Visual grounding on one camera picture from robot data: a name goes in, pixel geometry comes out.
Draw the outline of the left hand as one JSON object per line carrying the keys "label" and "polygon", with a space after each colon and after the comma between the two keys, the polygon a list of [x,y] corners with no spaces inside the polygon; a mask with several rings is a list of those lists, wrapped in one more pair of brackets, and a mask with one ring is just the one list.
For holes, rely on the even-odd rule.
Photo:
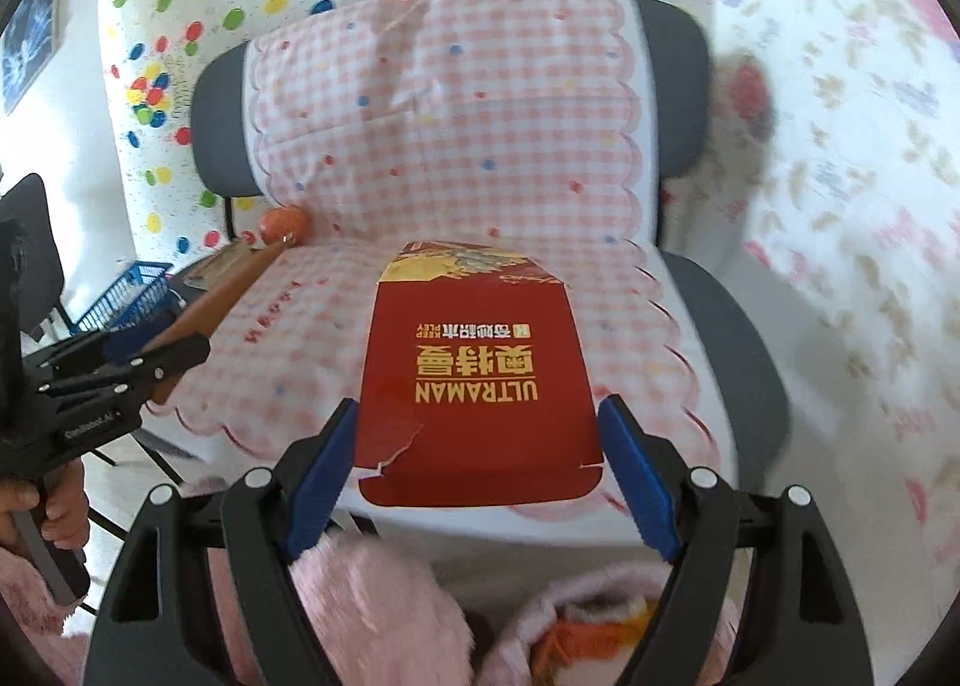
{"label": "left hand", "polygon": [[13,512],[44,509],[41,535],[59,549],[82,549],[89,540],[89,502],[85,493],[85,467],[80,459],[65,466],[55,488],[41,496],[31,483],[7,478],[0,484],[0,541],[10,553],[24,556],[26,546],[14,527]]}

